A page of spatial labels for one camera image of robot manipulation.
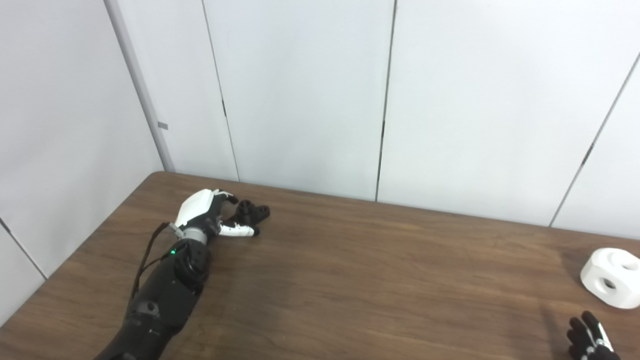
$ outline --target panel seam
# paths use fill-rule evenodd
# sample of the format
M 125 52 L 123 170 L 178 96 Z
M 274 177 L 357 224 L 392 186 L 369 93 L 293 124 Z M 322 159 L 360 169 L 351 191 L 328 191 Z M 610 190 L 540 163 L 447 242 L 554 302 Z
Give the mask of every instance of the panel seam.
M 2 220 L 2 218 L 0 218 L 0 226 L 2 226 L 4 228 L 4 230 L 6 231 L 7 234 L 9 234 L 9 236 L 11 237 L 11 239 L 13 239 L 13 242 L 15 242 L 16 245 L 18 245 L 18 248 L 20 248 L 20 250 L 22 251 L 22 253 L 24 253 L 24 255 L 27 257 L 27 259 L 29 259 L 29 261 L 31 262 L 31 264 L 33 265 L 33 267 L 36 268 L 36 270 L 38 270 L 38 272 L 40 273 L 40 276 L 42 276 L 43 279 L 47 280 L 47 276 L 44 274 L 44 272 L 42 271 L 42 269 L 38 266 L 38 264 L 36 264 L 36 262 L 33 260 L 33 258 L 29 255 L 29 253 L 27 252 L 27 250 L 22 246 L 22 244 L 18 241 L 18 239 L 15 238 L 15 236 L 13 235 L 13 233 L 11 232 L 11 230 L 9 229 L 9 227 L 6 225 L 6 223 L 4 222 L 4 220 Z
M 222 92 L 222 82 L 220 81 L 220 73 L 218 72 L 218 61 L 216 60 L 216 52 L 213 49 L 213 39 L 211 38 L 211 28 L 209 27 L 209 17 L 207 16 L 207 7 L 204 5 L 204 0 L 200 1 L 202 3 L 202 13 L 204 14 L 204 22 L 207 24 L 207 36 L 209 36 L 209 45 L 211 46 L 211 55 L 213 56 L 213 67 L 216 69 L 216 79 L 218 80 L 218 89 L 220 91 L 220 101 L 222 102 L 223 113 L 225 114 L 225 120 L 227 121 L 227 133 L 229 135 L 229 143 L 231 144 L 231 153 L 234 157 L 234 165 L 236 166 L 236 176 L 238 178 L 238 182 L 242 182 L 240 180 L 240 171 L 238 170 L 238 162 L 236 160 L 236 149 L 234 148 L 234 139 L 231 137 L 231 127 L 229 126 L 229 116 L 227 115 L 227 107 L 225 104 L 225 96 Z
M 387 124 L 387 102 L 389 98 L 389 78 L 391 75 L 391 56 L 394 46 L 394 31 L 396 28 L 396 13 L 398 1 L 394 0 L 394 12 L 391 18 L 391 36 L 389 38 L 389 55 L 387 58 L 387 82 L 385 83 L 385 102 L 382 108 L 382 130 L 380 131 L 380 152 L 378 154 L 378 174 L 376 176 L 376 196 L 374 201 L 378 201 L 378 191 L 380 190 L 380 171 L 382 169 L 382 148 L 385 143 L 385 126 Z
M 600 135 L 602 134 L 602 131 L 604 130 L 604 127 L 607 125 L 607 123 L 609 121 L 609 118 L 611 117 L 611 114 L 613 113 L 613 110 L 615 109 L 615 107 L 616 107 L 616 105 L 618 103 L 618 100 L 620 99 L 620 96 L 625 91 L 625 87 L 627 86 L 627 83 L 629 82 L 629 79 L 631 78 L 631 75 L 634 73 L 634 70 L 636 69 L 636 66 L 637 66 L 639 60 L 640 60 L 640 53 L 638 53 L 638 55 L 636 56 L 636 59 L 635 59 L 634 63 L 631 65 L 631 69 L 629 70 L 625 80 L 622 82 L 622 86 L 620 86 L 620 89 L 618 90 L 618 93 L 616 94 L 615 99 L 613 99 L 613 103 L 611 104 L 611 107 L 609 108 L 609 111 L 607 112 L 607 115 L 604 117 L 604 120 L 602 121 L 602 124 L 600 124 L 600 128 L 598 129 L 598 132 L 596 133 L 596 136 L 593 138 L 593 141 L 589 145 L 589 148 L 587 149 L 587 153 L 585 154 L 585 157 L 582 159 L 582 163 L 580 164 L 580 167 L 578 168 L 578 171 L 575 172 L 575 175 L 573 176 L 573 179 L 571 180 L 571 183 L 569 184 L 569 187 L 567 188 L 566 192 L 564 193 L 564 196 L 563 196 L 562 200 L 560 201 L 560 205 L 558 205 L 558 207 L 556 209 L 556 212 L 554 213 L 554 217 L 551 218 L 551 222 L 549 223 L 549 227 L 553 227 L 554 223 L 556 222 L 556 218 L 557 218 L 558 214 L 560 214 L 560 211 L 562 210 L 562 207 L 564 206 L 564 203 L 566 202 L 566 199 L 569 196 L 569 193 L 571 192 L 576 180 L 578 180 L 578 177 L 580 176 L 580 173 L 582 172 L 582 169 L 584 168 L 584 165 L 586 165 L 588 157 L 591 155 L 591 152 L 592 152 L 593 148 L 595 147 L 598 139 L 600 138 Z

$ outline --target black cable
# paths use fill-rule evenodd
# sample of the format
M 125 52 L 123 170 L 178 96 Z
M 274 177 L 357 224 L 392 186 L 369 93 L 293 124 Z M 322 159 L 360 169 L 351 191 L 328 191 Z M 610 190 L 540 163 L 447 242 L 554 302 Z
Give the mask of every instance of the black cable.
M 149 257 L 149 252 L 151 252 L 151 247 L 153 246 L 157 236 L 160 235 L 162 230 L 166 229 L 167 226 L 169 226 L 168 222 L 163 222 L 162 224 L 160 224 L 160 226 L 158 226 L 158 228 L 151 235 L 151 239 L 149 239 L 149 244 L 147 244 L 145 255 L 142 257 L 142 261 L 140 261 L 140 266 L 138 267 L 136 278 L 133 280 L 133 287 L 131 288 L 131 296 L 129 297 L 129 303 L 127 304 L 127 309 L 129 308 L 129 305 L 131 305 L 131 300 L 133 300 L 133 297 L 136 295 L 136 293 L 138 292 L 138 288 L 140 287 L 140 276 L 142 275 L 142 272 L 145 271 L 145 269 L 148 267 L 148 266 L 145 266 L 145 263 L 147 262 L 147 258 Z M 157 260 L 158 259 L 153 260 L 149 265 L 151 265 L 152 263 L 155 263 Z
M 157 259 L 151 261 L 149 264 L 145 265 L 145 267 L 142 268 L 142 273 L 144 274 L 146 269 L 148 269 L 151 265 L 153 265 L 153 264 L 157 263 L 158 261 L 160 261 L 160 259 L 162 259 L 162 258 L 157 258 Z

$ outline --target hole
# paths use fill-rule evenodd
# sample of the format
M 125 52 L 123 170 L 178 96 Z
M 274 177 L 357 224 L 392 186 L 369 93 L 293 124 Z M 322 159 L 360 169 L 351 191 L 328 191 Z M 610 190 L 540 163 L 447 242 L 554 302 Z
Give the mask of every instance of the hole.
M 608 287 L 609 289 L 612 289 L 612 290 L 616 289 L 616 285 L 613 282 L 611 282 L 611 280 L 602 279 L 602 282 L 604 282 L 604 286 Z
M 638 271 L 639 268 L 637 263 L 622 264 L 622 267 L 630 271 Z

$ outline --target white robotic finger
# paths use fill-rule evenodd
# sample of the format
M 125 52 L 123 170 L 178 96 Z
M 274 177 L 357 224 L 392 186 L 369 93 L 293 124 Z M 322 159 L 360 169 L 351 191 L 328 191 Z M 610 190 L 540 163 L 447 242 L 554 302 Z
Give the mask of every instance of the white robotic finger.
M 255 236 L 258 235 L 256 229 L 248 225 L 240 225 L 237 222 L 224 222 L 220 225 L 222 236 Z

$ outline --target black object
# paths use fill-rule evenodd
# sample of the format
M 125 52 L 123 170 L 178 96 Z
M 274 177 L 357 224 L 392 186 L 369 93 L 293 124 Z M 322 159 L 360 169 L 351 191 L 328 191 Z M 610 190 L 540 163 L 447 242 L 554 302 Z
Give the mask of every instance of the black object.
M 211 252 L 203 243 L 182 239 L 135 293 L 124 323 L 95 360 L 157 360 L 182 330 L 209 276 Z
M 95 360 L 160 358 L 167 343 L 184 327 L 209 277 L 211 251 L 206 243 L 218 235 L 247 236 L 253 233 L 255 236 L 259 233 L 256 225 L 270 215 L 269 207 L 255 206 L 244 200 L 234 216 L 220 221 L 220 210 L 225 201 L 239 202 L 230 193 L 218 192 L 206 213 L 192 218 L 176 231 L 182 238 L 160 258 L 146 264 L 155 238 L 169 223 L 162 223 L 154 231 L 134 278 L 124 322 Z M 138 289 L 140 275 L 158 261 L 147 281 Z
M 571 329 L 566 332 L 572 343 L 569 354 L 573 360 L 620 360 L 600 321 L 589 311 L 583 312 L 581 317 L 582 321 L 571 318 Z
M 269 206 L 256 206 L 249 200 L 242 200 L 236 208 L 236 214 L 227 221 L 237 222 L 240 225 L 249 225 L 256 229 L 255 226 L 268 218 L 270 214 Z

